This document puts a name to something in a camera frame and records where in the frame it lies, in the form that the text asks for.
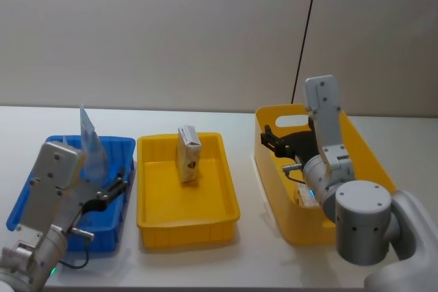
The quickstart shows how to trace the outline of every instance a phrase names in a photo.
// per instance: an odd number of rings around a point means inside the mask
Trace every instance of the table surface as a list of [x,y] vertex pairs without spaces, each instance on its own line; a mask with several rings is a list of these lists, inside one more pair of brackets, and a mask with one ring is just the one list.
[[[220,247],[148,251],[136,226],[136,180],[121,243],[113,254],[92,256],[85,269],[61,265],[47,286],[103,287],[290,287],[355,288],[363,279],[396,260],[391,251],[380,264],[354,266],[334,247],[295,248],[267,221],[265,196],[254,167],[254,114],[89,109],[99,135],[134,139],[175,133],[182,124],[223,136],[241,218],[235,240]],[[3,179],[0,221],[5,223],[31,170],[41,144],[50,135],[79,134],[79,110],[0,107],[0,163]],[[438,187],[434,176],[438,119],[352,117],[356,128],[400,189],[412,191],[438,222]],[[10,237],[0,227],[0,243]],[[83,259],[76,255],[77,263]]]

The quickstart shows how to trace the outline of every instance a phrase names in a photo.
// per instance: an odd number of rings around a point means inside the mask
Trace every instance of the yellow plastic bin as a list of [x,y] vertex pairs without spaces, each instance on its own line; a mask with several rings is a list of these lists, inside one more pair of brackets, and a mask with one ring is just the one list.
[[[320,207],[304,207],[300,203],[296,183],[288,180],[281,167],[291,164],[291,159],[278,159],[274,153],[261,144],[260,133],[266,124],[272,132],[281,137],[299,131],[309,131],[308,125],[297,127],[278,127],[276,119],[281,116],[307,115],[304,105],[277,105],[262,107],[255,116],[255,162],[268,197],[272,212],[284,239],[294,245],[322,245],[335,242],[335,225],[326,219]],[[350,153],[355,168],[356,179],[373,181],[394,192],[386,171],[368,148],[362,137],[352,125],[348,116],[341,112],[339,116],[342,137]],[[299,171],[290,173],[295,179],[302,180]]]
[[147,248],[233,239],[240,210],[222,138],[198,136],[198,179],[190,183],[179,181],[177,134],[138,139],[137,226]]

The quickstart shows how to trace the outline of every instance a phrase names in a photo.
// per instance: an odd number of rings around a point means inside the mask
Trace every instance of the white box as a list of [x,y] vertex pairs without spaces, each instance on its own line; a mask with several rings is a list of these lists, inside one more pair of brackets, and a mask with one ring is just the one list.
[[177,168],[179,180],[184,183],[198,176],[202,144],[193,126],[178,128]]

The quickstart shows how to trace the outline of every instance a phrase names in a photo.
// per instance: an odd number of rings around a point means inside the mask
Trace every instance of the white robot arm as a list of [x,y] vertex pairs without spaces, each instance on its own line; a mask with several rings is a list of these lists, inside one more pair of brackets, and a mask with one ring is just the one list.
[[16,292],[41,291],[64,256],[70,234],[82,236],[86,244],[93,240],[92,233],[75,227],[81,216],[106,210],[126,191],[123,172],[107,189],[80,179],[84,160],[84,153],[69,145],[42,145],[20,223],[1,253],[0,291],[8,286]]
[[339,255],[358,265],[384,259],[392,244],[400,262],[365,279],[366,291],[438,289],[438,228],[420,201],[405,191],[390,194],[371,181],[355,180],[339,124],[339,93],[333,76],[305,82],[306,111],[313,120],[319,155],[302,167],[306,184],[336,223]]

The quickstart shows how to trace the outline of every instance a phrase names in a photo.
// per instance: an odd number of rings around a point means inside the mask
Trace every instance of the cylindrical joint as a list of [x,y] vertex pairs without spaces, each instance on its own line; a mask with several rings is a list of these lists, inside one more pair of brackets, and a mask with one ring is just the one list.
[[349,181],[336,191],[336,248],[356,265],[373,265],[388,252],[385,232],[391,219],[391,195],[370,181]]
[[34,253],[33,264],[26,274],[0,268],[0,280],[6,282],[15,291],[41,291],[52,269],[63,257],[67,249],[67,239],[64,234],[53,225],[42,240],[40,247]]
[[332,222],[335,221],[335,194],[341,184],[331,184],[327,166],[320,155],[312,157],[302,169],[306,185],[313,190],[324,214]]

